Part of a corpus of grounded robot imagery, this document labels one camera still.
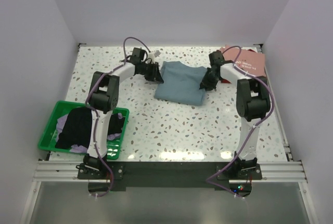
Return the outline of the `blue t-shirt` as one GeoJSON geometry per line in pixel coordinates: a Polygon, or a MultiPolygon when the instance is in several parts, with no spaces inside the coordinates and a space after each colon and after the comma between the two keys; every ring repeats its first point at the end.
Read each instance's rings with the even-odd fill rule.
{"type": "Polygon", "coordinates": [[[161,68],[164,83],[158,85],[154,97],[181,104],[201,106],[206,91],[199,87],[206,71],[205,67],[189,67],[180,61],[165,61],[161,68]]]}

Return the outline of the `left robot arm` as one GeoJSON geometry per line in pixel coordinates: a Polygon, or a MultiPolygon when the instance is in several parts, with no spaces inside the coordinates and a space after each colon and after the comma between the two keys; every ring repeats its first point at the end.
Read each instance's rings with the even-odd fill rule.
{"type": "Polygon", "coordinates": [[[95,178],[103,178],[111,171],[107,165],[107,132],[112,112],[119,101],[120,84],[134,75],[142,75],[150,82],[164,83],[159,64],[155,61],[159,55],[159,51],[134,48],[132,54],[110,72],[93,74],[85,102],[92,113],[92,129],[83,166],[95,178]]]}

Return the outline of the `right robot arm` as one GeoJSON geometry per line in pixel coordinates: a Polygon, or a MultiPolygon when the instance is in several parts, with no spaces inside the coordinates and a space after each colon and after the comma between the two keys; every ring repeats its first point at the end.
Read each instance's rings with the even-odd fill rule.
{"type": "Polygon", "coordinates": [[[239,68],[235,61],[225,60],[222,52],[210,53],[209,61],[210,67],[200,82],[200,88],[214,90],[223,79],[236,85],[236,110],[241,117],[240,140],[234,158],[218,174],[243,179],[257,168],[259,130],[273,113],[272,93],[266,77],[254,76],[239,68]]]}

